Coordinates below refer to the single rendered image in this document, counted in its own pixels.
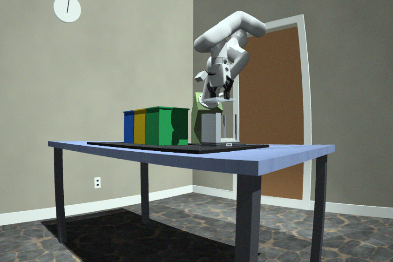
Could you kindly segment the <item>blue open-top bin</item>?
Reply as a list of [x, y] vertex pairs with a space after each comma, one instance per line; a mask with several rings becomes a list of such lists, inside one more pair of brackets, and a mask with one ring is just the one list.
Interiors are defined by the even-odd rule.
[[124, 143], [134, 143], [134, 114], [133, 110], [124, 113]]

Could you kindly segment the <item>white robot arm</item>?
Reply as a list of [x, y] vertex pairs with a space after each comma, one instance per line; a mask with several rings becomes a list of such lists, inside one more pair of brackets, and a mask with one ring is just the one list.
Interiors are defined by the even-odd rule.
[[[210, 72], [212, 64], [228, 64], [230, 76], [235, 79], [248, 63], [250, 55], [243, 49], [247, 44], [247, 32], [260, 38], [266, 32], [266, 25], [245, 12], [236, 11], [195, 40], [194, 49], [196, 51], [211, 53], [211, 57], [207, 61], [207, 71], [199, 72], [194, 78], [197, 82], [206, 78], [203, 94], [199, 96], [199, 103], [202, 106], [215, 108], [219, 105], [215, 102], [203, 102], [203, 99], [210, 98], [210, 92], [207, 88], [210, 75], [216, 74]], [[227, 42], [226, 38], [232, 34], [234, 34], [233, 37]]]

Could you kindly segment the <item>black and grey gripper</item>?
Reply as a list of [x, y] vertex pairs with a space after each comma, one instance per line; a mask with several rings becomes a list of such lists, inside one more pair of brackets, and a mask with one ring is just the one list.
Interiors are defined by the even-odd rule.
[[216, 97], [216, 89], [224, 88], [224, 99], [230, 99], [230, 90], [234, 80], [230, 77], [229, 65], [225, 63], [215, 63], [211, 65], [210, 72], [216, 73], [210, 75], [210, 81], [207, 84], [207, 88], [210, 92], [210, 98]]

